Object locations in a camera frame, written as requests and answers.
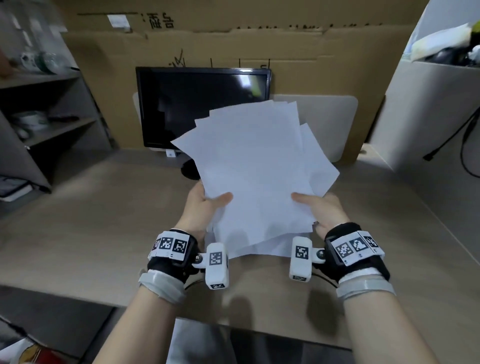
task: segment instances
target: stack of paper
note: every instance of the stack of paper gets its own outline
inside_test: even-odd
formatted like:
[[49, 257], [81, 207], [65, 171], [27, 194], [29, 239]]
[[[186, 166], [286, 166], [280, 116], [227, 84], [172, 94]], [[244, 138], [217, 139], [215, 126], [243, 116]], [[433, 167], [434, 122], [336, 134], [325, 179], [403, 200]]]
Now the stack of paper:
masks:
[[338, 171], [323, 154], [296, 102], [241, 104], [210, 111], [172, 141], [195, 161], [207, 197], [233, 193], [213, 220], [230, 258], [290, 255], [291, 239], [312, 231], [308, 206], [290, 194], [323, 196]]

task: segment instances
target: wrist strap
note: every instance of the wrist strap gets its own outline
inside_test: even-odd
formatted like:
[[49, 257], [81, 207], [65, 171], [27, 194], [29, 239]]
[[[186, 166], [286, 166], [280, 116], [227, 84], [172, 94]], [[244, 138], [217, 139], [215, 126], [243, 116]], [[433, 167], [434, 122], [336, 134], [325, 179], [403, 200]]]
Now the wrist strap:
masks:
[[172, 304], [180, 304], [185, 300], [185, 289], [183, 283], [158, 270], [149, 269], [142, 274], [139, 283], [155, 293], [158, 297]]
[[350, 279], [343, 282], [336, 289], [337, 297], [344, 301], [347, 298], [358, 296], [370, 291], [387, 291], [396, 296], [393, 286], [382, 276], [369, 277], [370, 278]]

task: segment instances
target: wooden desk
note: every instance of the wooden desk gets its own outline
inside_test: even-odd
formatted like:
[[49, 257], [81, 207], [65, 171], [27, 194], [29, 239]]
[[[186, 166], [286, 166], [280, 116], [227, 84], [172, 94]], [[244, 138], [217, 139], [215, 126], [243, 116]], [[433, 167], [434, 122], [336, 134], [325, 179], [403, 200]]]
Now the wooden desk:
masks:
[[[341, 168], [334, 191], [381, 243], [400, 301], [441, 361], [477, 363], [479, 266], [367, 151]], [[177, 221], [193, 186], [167, 162], [175, 163], [119, 152], [0, 221], [0, 283], [127, 305], [154, 238]], [[289, 280], [288, 265], [274, 256], [232, 259], [231, 287], [192, 287], [181, 316], [349, 347], [334, 289], [315, 277]]]

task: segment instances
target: forearm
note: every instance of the forearm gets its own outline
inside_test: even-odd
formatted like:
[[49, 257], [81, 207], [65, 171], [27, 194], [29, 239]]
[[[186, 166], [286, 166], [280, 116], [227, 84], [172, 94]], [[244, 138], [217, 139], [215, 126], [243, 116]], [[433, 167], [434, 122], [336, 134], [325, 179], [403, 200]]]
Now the forearm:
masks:
[[159, 364], [167, 360], [176, 307], [141, 286], [94, 364]]
[[358, 364], [438, 364], [398, 299], [372, 291], [344, 302], [348, 331]]

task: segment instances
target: cardboard wall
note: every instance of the cardboard wall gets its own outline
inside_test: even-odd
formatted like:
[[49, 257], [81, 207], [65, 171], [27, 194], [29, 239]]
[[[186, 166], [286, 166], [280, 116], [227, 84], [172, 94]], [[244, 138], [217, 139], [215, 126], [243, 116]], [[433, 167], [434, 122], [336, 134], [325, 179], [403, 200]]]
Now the cardboard wall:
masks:
[[[121, 147], [143, 147], [132, 102], [135, 66], [270, 67], [271, 94], [353, 95], [359, 100], [342, 157], [348, 162], [360, 151], [425, 2], [58, 0], [57, 4], [66, 14], [69, 32], [64, 39]], [[152, 29], [147, 10], [161, 19], [171, 16], [174, 28]], [[127, 14], [130, 33], [111, 27], [106, 14], [113, 12]], [[299, 29], [291, 19], [298, 19]], [[265, 26], [255, 25], [260, 20]], [[382, 25], [369, 23], [373, 21]], [[303, 29], [303, 23], [311, 28]]]

